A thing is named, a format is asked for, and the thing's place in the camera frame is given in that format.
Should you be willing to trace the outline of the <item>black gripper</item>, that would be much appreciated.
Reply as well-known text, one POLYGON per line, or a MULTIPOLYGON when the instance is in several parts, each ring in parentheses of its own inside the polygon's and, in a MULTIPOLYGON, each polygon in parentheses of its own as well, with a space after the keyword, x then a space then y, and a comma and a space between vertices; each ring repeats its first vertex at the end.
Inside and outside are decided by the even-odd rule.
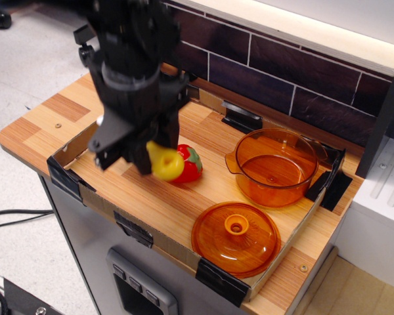
MULTIPOLYGON (((171 76, 157 68, 148 78, 135 79, 110 69, 104 62, 90 64, 89 70, 104 115, 122 119, 139 133, 157 128, 156 143, 177 149, 179 141, 179 110, 189 101, 188 73, 171 76)), ((124 158, 140 174, 152 172, 146 140, 127 138, 124 158)))

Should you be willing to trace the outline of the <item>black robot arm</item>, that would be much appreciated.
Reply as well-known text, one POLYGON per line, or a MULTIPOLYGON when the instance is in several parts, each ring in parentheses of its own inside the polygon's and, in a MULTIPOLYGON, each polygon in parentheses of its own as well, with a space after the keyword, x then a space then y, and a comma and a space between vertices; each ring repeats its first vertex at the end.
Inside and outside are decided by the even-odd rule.
POLYGON ((122 158, 148 175, 146 145, 177 147, 179 110, 189 100, 189 76, 161 71, 179 44, 180 27, 159 1, 77 1, 75 7, 100 45, 88 67, 104 115, 89 149, 101 169, 122 158))

